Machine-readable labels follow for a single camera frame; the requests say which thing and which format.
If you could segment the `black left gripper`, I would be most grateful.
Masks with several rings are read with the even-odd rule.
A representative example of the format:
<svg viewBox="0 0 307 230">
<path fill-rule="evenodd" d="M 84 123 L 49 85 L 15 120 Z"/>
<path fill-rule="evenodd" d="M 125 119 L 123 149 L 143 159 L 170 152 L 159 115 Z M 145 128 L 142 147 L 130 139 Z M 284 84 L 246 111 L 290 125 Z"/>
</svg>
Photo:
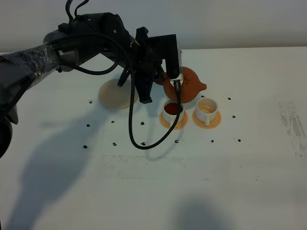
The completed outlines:
<svg viewBox="0 0 307 230">
<path fill-rule="evenodd" d="M 148 38 L 146 27 L 140 27 L 136 30 L 137 51 L 133 62 L 134 82 L 139 100 L 143 104 L 152 102 L 150 93 L 153 82 L 164 85 L 167 77 L 163 68 L 158 68 L 158 61 L 154 57 L 154 52 L 146 44 Z"/>
</svg>

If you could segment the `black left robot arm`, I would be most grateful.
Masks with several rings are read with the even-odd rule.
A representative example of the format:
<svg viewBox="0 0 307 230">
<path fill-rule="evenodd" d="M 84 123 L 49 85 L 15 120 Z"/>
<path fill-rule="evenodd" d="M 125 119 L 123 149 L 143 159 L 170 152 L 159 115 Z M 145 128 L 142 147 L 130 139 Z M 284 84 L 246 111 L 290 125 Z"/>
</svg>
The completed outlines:
<svg viewBox="0 0 307 230">
<path fill-rule="evenodd" d="M 145 27 L 132 37 L 121 18 L 112 13 L 72 15 L 68 23 L 47 34 L 40 46 L 0 57 L 0 152 L 12 139 L 12 124 L 18 123 L 16 105 L 23 94 L 54 71 L 73 69 L 89 75 L 105 75 L 123 68 L 122 86 L 131 77 L 133 100 L 152 101 L 153 83 L 164 76 L 176 77 L 177 39 L 174 34 L 149 37 Z"/>
</svg>

